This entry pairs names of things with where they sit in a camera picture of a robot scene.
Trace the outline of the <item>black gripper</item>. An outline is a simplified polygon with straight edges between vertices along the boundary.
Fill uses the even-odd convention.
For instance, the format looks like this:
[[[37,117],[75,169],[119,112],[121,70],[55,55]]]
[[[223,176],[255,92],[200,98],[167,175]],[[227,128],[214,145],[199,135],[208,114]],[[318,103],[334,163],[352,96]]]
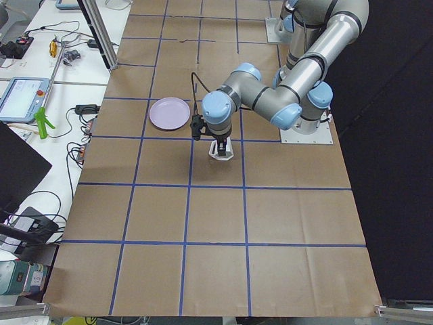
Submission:
[[[218,155],[219,156],[226,156],[226,145],[227,145],[227,134],[223,135],[215,135],[214,138],[217,141],[218,146]]]

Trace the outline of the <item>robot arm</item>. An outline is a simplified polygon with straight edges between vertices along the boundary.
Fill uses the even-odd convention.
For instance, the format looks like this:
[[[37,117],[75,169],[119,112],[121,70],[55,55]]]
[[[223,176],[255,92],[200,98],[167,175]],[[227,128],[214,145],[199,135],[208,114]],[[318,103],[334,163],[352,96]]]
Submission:
[[[303,98],[324,80],[342,50],[356,41],[368,17],[368,1],[284,1],[277,31],[286,31],[291,39],[275,86],[263,84],[258,68],[243,63],[202,100],[202,118],[207,134],[216,140],[217,156],[227,156],[231,117],[242,105],[279,129],[290,129],[302,113]]]

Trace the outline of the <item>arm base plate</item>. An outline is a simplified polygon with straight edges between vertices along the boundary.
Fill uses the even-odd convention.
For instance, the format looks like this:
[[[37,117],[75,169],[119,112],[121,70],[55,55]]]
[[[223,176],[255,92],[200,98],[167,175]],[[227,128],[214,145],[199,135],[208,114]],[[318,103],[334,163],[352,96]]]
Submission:
[[[282,144],[305,144],[305,145],[333,145],[330,124],[332,113],[329,109],[324,110],[321,117],[316,121],[307,121],[300,117],[291,129],[280,130]]]
[[[286,30],[284,21],[280,18],[265,18],[267,43],[288,44],[292,39],[292,33]]]

